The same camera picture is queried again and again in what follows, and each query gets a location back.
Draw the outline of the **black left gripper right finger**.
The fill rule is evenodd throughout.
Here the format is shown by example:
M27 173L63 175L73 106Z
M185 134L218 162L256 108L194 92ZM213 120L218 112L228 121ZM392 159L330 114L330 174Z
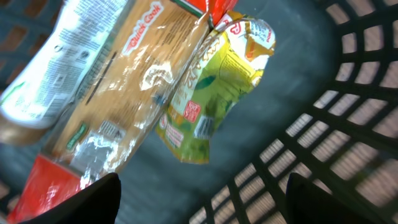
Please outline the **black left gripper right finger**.
M332 196L298 173L289 175L285 196L289 224L382 223L382 219Z

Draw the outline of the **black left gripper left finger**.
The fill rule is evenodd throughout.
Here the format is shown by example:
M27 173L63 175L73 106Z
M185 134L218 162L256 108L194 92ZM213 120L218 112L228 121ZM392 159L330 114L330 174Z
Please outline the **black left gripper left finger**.
M121 201L121 181L110 173L49 211L23 224L114 224Z

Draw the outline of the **green tea packet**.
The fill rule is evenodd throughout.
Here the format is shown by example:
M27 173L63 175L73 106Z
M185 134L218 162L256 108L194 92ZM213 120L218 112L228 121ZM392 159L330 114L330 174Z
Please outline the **green tea packet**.
M155 129L178 160L208 163L212 135L230 109L258 86L275 43L275 32L262 19L234 11L221 18Z

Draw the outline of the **orange noodle packet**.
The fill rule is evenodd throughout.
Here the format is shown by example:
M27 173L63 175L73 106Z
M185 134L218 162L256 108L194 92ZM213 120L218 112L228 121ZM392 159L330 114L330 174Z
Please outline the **orange noodle packet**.
M234 1L135 1L101 68L37 155L9 223L35 218L128 163Z

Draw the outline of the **white conditioner tube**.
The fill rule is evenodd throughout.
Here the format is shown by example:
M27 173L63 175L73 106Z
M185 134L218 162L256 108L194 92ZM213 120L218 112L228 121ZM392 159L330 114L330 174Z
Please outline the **white conditioner tube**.
M1 95L1 142L32 144L59 119L127 0L65 1L43 47Z

